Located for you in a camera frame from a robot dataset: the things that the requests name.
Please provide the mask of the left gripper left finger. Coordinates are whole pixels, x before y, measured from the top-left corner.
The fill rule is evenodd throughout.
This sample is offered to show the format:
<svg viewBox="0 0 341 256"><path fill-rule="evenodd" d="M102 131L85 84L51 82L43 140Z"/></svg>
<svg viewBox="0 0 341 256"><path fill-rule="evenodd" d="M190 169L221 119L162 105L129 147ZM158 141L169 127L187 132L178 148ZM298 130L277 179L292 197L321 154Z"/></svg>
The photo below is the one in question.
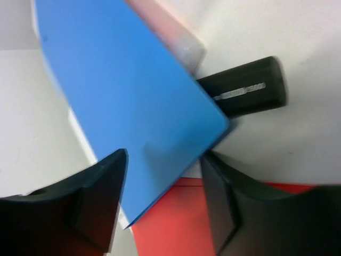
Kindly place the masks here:
<svg viewBox="0 0 341 256"><path fill-rule="evenodd" d="M1 198L1 255L109 253L127 166L118 149L50 186Z"/></svg>

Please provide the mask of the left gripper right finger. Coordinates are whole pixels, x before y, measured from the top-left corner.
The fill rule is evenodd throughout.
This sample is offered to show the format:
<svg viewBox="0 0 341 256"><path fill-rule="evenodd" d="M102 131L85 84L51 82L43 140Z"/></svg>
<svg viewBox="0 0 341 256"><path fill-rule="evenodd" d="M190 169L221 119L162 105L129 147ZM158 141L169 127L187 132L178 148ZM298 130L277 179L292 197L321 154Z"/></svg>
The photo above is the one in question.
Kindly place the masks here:
<svg viewBox="0 0 341 256"><path fill-rule="evenodd" d="M340 185L291 194L211 151L200 165L217 255L340 255Z"/></svg>

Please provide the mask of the blue folder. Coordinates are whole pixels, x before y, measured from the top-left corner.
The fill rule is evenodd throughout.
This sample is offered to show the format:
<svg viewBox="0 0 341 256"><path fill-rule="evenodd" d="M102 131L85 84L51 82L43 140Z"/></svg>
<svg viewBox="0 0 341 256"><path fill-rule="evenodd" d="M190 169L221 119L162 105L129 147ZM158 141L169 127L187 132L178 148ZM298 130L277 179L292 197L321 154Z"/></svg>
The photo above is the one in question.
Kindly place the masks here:
<svg viewBox="0 0 341 256"><path fill-rule="evenodd" d="M128 152L128 228L221 139L229 120L126 2L35 8L44 55L94 155Z"/></svg>

